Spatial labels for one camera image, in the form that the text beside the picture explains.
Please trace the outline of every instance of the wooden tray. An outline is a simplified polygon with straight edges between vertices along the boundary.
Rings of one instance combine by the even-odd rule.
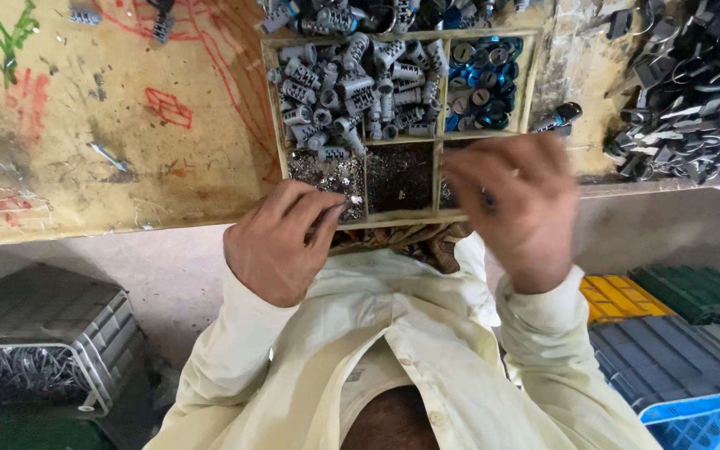
[[[339,229],[349,230],[356,228],[377,228],[377,227],[393,227],[399,225],[414,225],[419,223],[441,223],[441,222],[458,222],[464,221],[465,215],[459,209],[443,209],[440,208],[440,187],[441,177],[438,170],[440,154],[444,149],[445,141],[455,141],[463,139],[477,139],[491,136],[507,136],[526,133],[529,130],[530,104],[532,103],[533,91],[535,89],[535,79],[537,73],[535,71],[536,61],[539,54],[538,45],[541,42],[543,29],[531,27],[519,28],[485,28],[475,30],[445,30],[445,31],[417,31],[414,33],[406,33],[405,35],[382,35],[370,36],[372,39],[382,42],[394,41],[397,39],[434,41],[435,39],[443,39],[445,53],[450,54],[452,43],[456,41],[465,41],[468,39],[476,39],[488,36],[499,37],[519,37],[524,40],[523,52],[517,59],[518,77],[515,80],[517,91],[515,98],[515,108],[510,114],[510,125],[504,130],[467,130],[467,131],[451,131],[445,132],[445,109],[441,111],[437,118],[437,126],[435,138],[421,138],[400,136],[394,140],[374,140],[365,137],[362,132],[362,139],[369,151],[374,151],[374,146],[403,144],[407,143],[433,143],[433,171],[432,171],[432,204],[423,210],[389,210],[380,213],[370,214],[368,211],[368,183],[363,180],[365,189],[365,218],[361,220],[353,220],[344,222]],[[294,38],[294,39],[264,39],[261,41],[263,63],[266,70],[279,67],[277,54],[279,49],[288,46],[301,46],[304,43],[314,43],[317,46],[331,45],[335,43],[346,43],[345,37],[313,37],[313,38]],[[442,105],[446,104],[448,95],[448,78],[441,80],[441,89],[439,99]],[[274,129],[277,141],[277,152],[279,154],[280,168],[282,169],[282,177],[289,178],[287,155],[289,151],[295,150],[295,143],[285,141],[285,128],[282,123],[282,114],[279,108],[279,93],[277,85],[272,82],[268,83],[269,100],[271,104],[271,117],[274,120]],[[365,158],[363,160],[363,173],[366,171]]]

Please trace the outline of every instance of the cream shirt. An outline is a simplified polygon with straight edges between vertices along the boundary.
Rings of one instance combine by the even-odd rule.
[[[389,250],[330,258],[305,301],[284,309],[227,269],[224,305],[146,448],[337,450],[342,388],[378,340],[421,393],[442,450],[660,448],[598,371],[577,267],[545,294],[499,283],[505,363],[523,390],[507,380],[483,252],[476,234],[459,242],[452,275]]]

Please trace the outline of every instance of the yellow crate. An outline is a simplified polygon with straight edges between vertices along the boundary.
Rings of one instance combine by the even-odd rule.
[[[579,292],[588,300],[588,324],[644,315],[674,314],[665,304],[625,276],[586,276]]]

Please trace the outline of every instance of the floor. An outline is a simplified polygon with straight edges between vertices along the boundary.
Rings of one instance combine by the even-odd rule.
[[[0,278],[35,261],[120,284],[153,349],[181,367],[221,303],[224,226],[143,231],[0,246]],[[576,262],[624,273],[664,262],[720,270],[720,190],[584,200]],[[489,284],[501,274],[489,261]]]

